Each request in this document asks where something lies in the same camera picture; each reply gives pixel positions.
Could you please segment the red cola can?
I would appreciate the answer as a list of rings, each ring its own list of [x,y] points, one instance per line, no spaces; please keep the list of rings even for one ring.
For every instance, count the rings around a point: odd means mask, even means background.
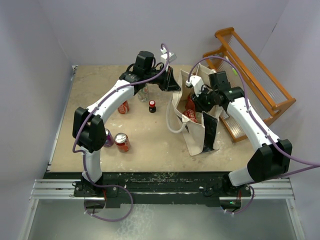
[[[201,121],[197,119],[196,112],[193,109],[186,109],[183,112],[183,115],[188,117],[194,123],[197,123],[197,124],[201,123]]]

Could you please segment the cream canvas tote bag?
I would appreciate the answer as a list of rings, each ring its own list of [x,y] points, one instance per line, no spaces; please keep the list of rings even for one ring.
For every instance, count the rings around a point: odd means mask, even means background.
[[[189,72],[180,69],[177,83],[180,91],[174,91],[166,109],[166,125],[174,134],[181,133],[191,156],[217,151],[220,149],[218,141],[219,117],[223,111],[220,106],[214,106],[209,111],[195,111],[191,116],[186,111],[194,107],[191,96],[194,90],[186,87]]]

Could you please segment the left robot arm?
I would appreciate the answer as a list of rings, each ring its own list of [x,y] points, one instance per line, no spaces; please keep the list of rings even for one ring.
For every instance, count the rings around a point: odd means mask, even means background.
[[[88,181],[85,190],[91,196],[98,196],[103,191],[103,184],[99,181],[102,177],[100,156],[107,139],[105,123],[108,118],[146,84],[157,85],[164,92],[181,90],[170,67],[170,63],[177,58],[176,54],[165,48],[161,52],[161,67],[158,68],[153,53],[140,51],[135,63],[129,65],[103,97],[87,108],[78,107],[74,112],[73,145],[80,147],[84,169],[82,176]]]

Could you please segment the red can under left arm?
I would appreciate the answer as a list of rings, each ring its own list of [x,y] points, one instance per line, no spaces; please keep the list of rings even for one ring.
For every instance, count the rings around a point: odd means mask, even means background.
[[[117,111],[120,113],[120,114],[127,114],[130,110],[130,107],[129,107],[129,103],[128,101],[126,100],[125,102],[123,102],[118,108],[117,108]]]

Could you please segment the clear bottle behind left arm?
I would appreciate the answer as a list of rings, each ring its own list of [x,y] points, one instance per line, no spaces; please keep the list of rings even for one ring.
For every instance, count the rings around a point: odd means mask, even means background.
[[[149,99],[149,88],[147,84],[138,91],[137,96],[141,102],[146,102]]]

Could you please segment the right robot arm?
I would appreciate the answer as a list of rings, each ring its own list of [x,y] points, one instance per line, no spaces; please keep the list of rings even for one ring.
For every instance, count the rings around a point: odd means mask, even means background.
[[[232,117],[242,128],[255,151],[247,165],[228,174],[228,180],[222,183],[222,190],[228,196],[235,195],[240,186],[259,183],[285,174],[289,170],[292,144],[281,140],[273,133],[245,97],[244,90],[232,87],[225,71],[209,75],[209,86],[202,78],[191,76],[185,83],[193,88],[192,100],[197,110],[209,111],[215,106]]]

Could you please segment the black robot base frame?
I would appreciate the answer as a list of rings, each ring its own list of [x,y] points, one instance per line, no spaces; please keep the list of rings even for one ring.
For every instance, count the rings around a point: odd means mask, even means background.
[[[93,186],[79,172],[47,172],[45,180],[70,180],[72,196],[102,199],[106,208],[135,205],[220,206],[220,199],[239,207],[241,197],[252,195],[248,185],[232,186],[226,171],[198,172],[103,172]]]

